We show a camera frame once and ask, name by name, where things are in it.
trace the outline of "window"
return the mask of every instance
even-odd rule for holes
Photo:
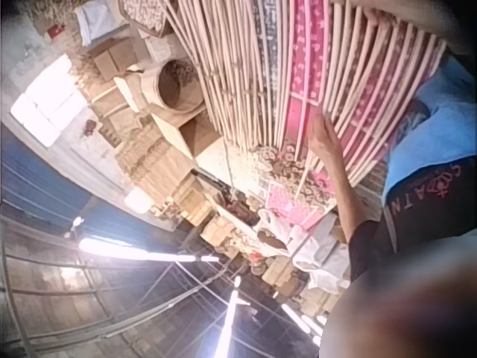
[[[71,67],[64,54],[35,78],[10,110],[45,147],[51,146],[87,105],[68,73]]]

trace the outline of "black shirt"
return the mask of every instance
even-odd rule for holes
[[[477,227],[476,157],[418,170],[390,190],[386,204],[398,252],[471,231]],[[350,240],[351,281],[393,253],[384,216],[363,222]]]

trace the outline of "blue wall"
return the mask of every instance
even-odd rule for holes
[[[68,230],[92,197],[60,175],[1,125],[2,201]],[[88,212],[83,231],[127,241],[147,241],[164,232],[100,199]]]

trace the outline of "ceiling light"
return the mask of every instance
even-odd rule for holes
[[[241,282],[241,277],[240,276],[236,276],[235,280],[233,281],[233,285],[235,287],[239,287],[240,286],[240,282]]]
[[[324,315],[317,315],[316,320],[320,322],[323,326],[326,324],[326,321],[328,321],[328,319]]]
[[[159,252],[148,252],[148,260],[152,261],[170,261],[181,263],[191,263],[196,261],[197,258],[193,255],[176,255],[176,254],[161,254]]]
[[[154,200],[136,186],[124,199],[124,203],[137,213],[144,214],[154,205]]]
[[[76,219],[73,220],[73,227],[80,226],[83,221],[84,219],[81,218],[81,216],[77,216]]]
[[[307,315],[302,315],[301,319],[308,325],[310,326],[311,329],[313,329],[314,332],[318,333],[319,336],[323,335],[323,328],[318,326],[316,323],[313,322],[311,318],[309,318]]]
[[[112,257],[125,260],[150,260],[190,263],[197,261],[192,255],[163,254],[160,252],[147,252],[141,248],[134,248],[126,242],[110,242],[105,239],[85,238],[80,241],[80,249],[90,254]]]
[[[80,241],[80,249],[90,254],[126,260],[147,260],[148,252],[141,248],[116,245],[98,239],[85,238]]]
[[[282,308],[290,316],[290,318],[293,319],[296,324],[298,324],[298,327],[300,327],[303,332],[308,334],[312,332],[310,327],[303,322],[303,320],[287,304],[283,304]]]
[[[237,298],[237,304],[241,304],[243,306],[250,306],[250,302],[244,301],[241,298]]]
[[[313,337],[313,343],[315,343],[318,347],[320,347],[321,337],[320,336],[314,336]]]
[[[204,261],[204,262],[207,262],[207,263],[216,263],[218,262],[218,257],[215,257],[215,256],[202,256],[200,258],[200,261]]]
[[[235,314],[236,314],[238,300],[239,300],[239,292],[236,289],[234,289],[230,296],[230,302],[227,308],[227,314],[225,315],[224,327],[222,328],[221,336],[218,339],[217,349],[215,350],[214,358],[227,358],[227,355],[229,353],[230,339],[232,338],[233,318],[235,317]]]

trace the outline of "person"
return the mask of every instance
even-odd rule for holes
[[[335,188],[351,281],[397,252],[477,227],[475,88],[475,78],[447,56],[418,89],[389,153],[380,222],[364,215],[331,121],[312,121],[309,148]]]

